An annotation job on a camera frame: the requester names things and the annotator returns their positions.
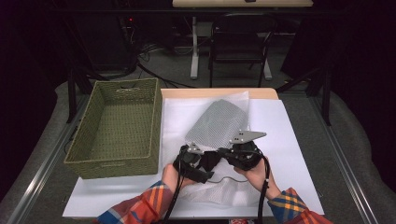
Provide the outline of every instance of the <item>white paper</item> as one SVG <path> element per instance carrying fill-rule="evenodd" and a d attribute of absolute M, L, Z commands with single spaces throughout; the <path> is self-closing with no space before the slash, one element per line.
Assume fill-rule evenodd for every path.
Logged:
<path fill-rule="evenodd" d="M 175 148 L 177 152 L 181 144 L 184 143 L 181 137 L 177 140 L 177 132 L 187 132 L 193 125 L 193 121 L 189 121 L 192 116 L 190 111 L 184 109 L 185 107 L 180 104 L 195 105 L 197 103 L 188 99 L 166 99 L 164 102 L 164 116 L 169 112 L 169 106 L 177 107 L 178 111 L 173 111 L 172 113 L 178 115 L 177 122 L 183 120 L 173 132 L 163 133 L 163 138 L 175 137 L 175 143 L 169 148 Z M 249 104 L 249 116 L 251 131 L 267 133 L 265 137 L 256 139 L 254 142 L 264 155 L 269 158 L 279 188 L 287 189 L 293 187 L 310 210 L 323 215 L 324 212 L 317 192 L 306 168 L 283 103 L 279 100 L 252 99 Z M 174 122 L 163 120 L 163 125 L 173 124 Z M 170 151 L 162 154 L 163 162 L 161 162 L 160 167 L 172 162 L 176 157 L 176 154 Z M 157 175 L 147 176 L 94 180 L 82 180 L 79 178 L 64 210 L 64 217 L 97 217 L 111 206 L 142 193 L 143 190 L 161 178 L 161 171 L 162 169 Z M 234 170 L 232 172 L 235 176 L 239 175 Z M 238 191 L 235 195 L 243 195 L 243 192 Z M 257 217 L 257 209 L 257 204 L 227 206 L 216 203 L 191 203 L 180 198 L 177 200 L 171 218 Z M 271 210 L 266 203 L 264 204 L 263 215 L 272 216 Z"/>

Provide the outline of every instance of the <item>plaid sleeve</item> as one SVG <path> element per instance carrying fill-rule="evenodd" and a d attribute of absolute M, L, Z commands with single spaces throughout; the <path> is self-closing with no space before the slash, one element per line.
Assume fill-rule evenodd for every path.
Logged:
<path fill-rule="evenodd" d="M 172 191 L 160 180 L 141 195 L 114 205 L 94 222 L 104 224 L 150 223 L 163 216 L 172 197 Z"/>
<path fill-rule="evenodd" d="M 268 201 L 278 223 L 331 223 L 326 218 L 310 211 L 293 188 L 283 190 L 276 198 Z"/>

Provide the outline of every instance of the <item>black curtain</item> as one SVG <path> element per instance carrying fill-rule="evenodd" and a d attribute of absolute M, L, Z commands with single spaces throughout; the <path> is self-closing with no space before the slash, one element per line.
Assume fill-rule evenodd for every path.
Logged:
<path fill-rule="evenodd" d="M 352 1 L 315 1 L 316 7 L 348 7 Z M 282 71 L 291 77 L 319 66 L 344 20 L 303 20 Z M 366 131 L 372 159 L 383 181 L 396 192 L 396 7 L 376 1 L 366 10 L 332 70 L 332 91 L 348 105 Z"/>
<path fill-rule="evenodd" d="M 0 3 L 0 200 L 7 194 L 50 119 L 64 63 L 45 20 L 29 1 Z"/>

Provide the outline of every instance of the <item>wicker basket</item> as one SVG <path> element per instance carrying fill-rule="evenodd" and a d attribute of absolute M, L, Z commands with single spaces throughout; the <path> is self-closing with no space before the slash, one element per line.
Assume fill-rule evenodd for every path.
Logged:
<path fill-rule="evenodd" d="M 64 164 L 84 179 L 158 173 L 157 78 L 97 81 Z"/>

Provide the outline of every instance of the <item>person's hand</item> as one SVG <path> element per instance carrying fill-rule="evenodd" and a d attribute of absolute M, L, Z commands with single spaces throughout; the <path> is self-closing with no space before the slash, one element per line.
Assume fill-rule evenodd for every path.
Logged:
<path fill-rule="evenodd" d="M 233 168 L 238 174 L 244 175 L 248 182 L 259 192 L 262 192 L 262 184 L 264 183 L 265 180 L 265 162 L 263 159 L 260 160 L 259 164 L 257 164 L 256 167 L 253 169 L 250 169 L 248 171 L 241 170 L 237 167 Z M 272 175 L 272 172 L 270 172 L 270 177 L 269 177 L 269 183 L 268 183 L 268 189 L 265 193 L 265 197 L 268 200 L 274 199 L 277 195 L 280 194 L 280 190 L 276 185 L 276 182 L 274 180 L 274 177 Z"/>
<path fill-rule="evenodd" d="M 172 163 L 169 163 L 165 167 L 163 167 L 162 181 L 163 181 L 163 183 L 165 183 L 165 185 L 168 186 L 168 188 L 170 190 L 172 190 L 173 193 L 175 193 L 175 190 L 176 190 L 177 177 L 178 177 L 178 171 L 175 169 L 175 167 L 172 165 Z M 191 185 L 191 184 L 195 184 L 195 181 L 190 180 L 188 178 L 184 178 L 180 189 L 183 189 L 187 185 Z"/>

